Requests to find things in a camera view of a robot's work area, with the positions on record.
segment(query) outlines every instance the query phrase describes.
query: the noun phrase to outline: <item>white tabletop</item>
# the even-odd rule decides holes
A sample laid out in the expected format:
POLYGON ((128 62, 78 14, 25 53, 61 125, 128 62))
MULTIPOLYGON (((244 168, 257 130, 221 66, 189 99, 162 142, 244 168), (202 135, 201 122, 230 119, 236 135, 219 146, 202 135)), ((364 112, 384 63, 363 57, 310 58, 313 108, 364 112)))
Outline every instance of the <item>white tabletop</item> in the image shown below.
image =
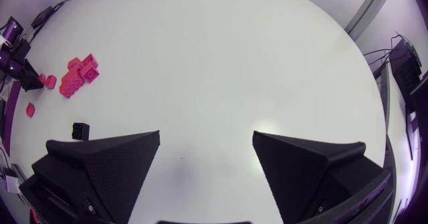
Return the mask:
POLYGON ((281 223, 254 130, 362 141, 383 165, 385 119, 370 69, 307 0, 73 0, 28 59, 59 82, 19 95, 11 160, 27 176, 46 140, 72 141, 73 122, 89 124, 90 139, 160 130, 130 223, 281 223), (89 53, 100 76, 68 100, 58 92, 67 62, 89 53))

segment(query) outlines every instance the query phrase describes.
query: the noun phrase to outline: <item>black cable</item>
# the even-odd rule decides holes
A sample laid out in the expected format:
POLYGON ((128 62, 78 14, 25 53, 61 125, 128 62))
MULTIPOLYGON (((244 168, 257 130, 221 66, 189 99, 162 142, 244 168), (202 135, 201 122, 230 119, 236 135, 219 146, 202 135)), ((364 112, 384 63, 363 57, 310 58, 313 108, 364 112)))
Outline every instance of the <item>black cable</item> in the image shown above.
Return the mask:
POLYGON ((371 51, 370 53, 363 54, 363 56, 366 56, 366 55, 369 55, 369 54, 372 54, 372 53, 376 53, 378 51, 391 51, 391 50, 393 50, 393 49, 379 49, 379 50, 376 50, 376 51, 371 51))
POLYGON ((392 38, 391 38, 391 48, 394 48, 394 47, 393 47, 393 39, 394 39, 394 38, 396 38, 396 37, 400 37, 400 35, 398 34, 397 36, 395 36, 395 37, 392 37, 392 38))
POLYGON ((384 56, 380 57, 379 59, 377 59, 377 60, 375 60, 375 61, 373 61, 373 62, 369 63, 369 65, 372 65, 372 64, 376 63, 377 61, 379 61, 379 60, 381 60, 381 59, 385 58, 387 55, 391 54, 391 53, 392 53, 393 51, 395 51, 395 50, 403 49, 403 47, 405 47, 405 48, 409 48, 409 46, 408 46, 408 45, 400 45, 400 46, 397 46, 397 47, 395 47, 394 49, 392 49, 389 53, 386 53, 384 56))
POLYGON ((39 28, 37 28, 37 30, 35 30, 35 32, 33 33, 33 37, 31 38, 31 40, 28 42, 28 44, 31 44, 33 39, 37 36, 37 34, 40 32, 40 30, 43 28, 43 26, 47 23, 47 21, 49 20, 49 18, 56 13, 56 11, 58 11, 58 9, 60 9, 62 7, 62 5, 67 2, 67 1, 71 1, 71 0, 64 0, 61 3, 58 3, 57 5, 55 5, 55 7, 53 7, 53 12, 52 14, 39 26, 39 28))
POLYGON ((7 157, 6 157, 6 153, 5 153, 5 151, 3 150, 3 148, 0 148, 0 150, 1 150, 1 152, 3 153, 3 155, 5 156, 5 160, 6 160, 7 168, 9 168, 9 169, 10 169, 10 167, 9 167, 9 163, 7 162, 7 157))

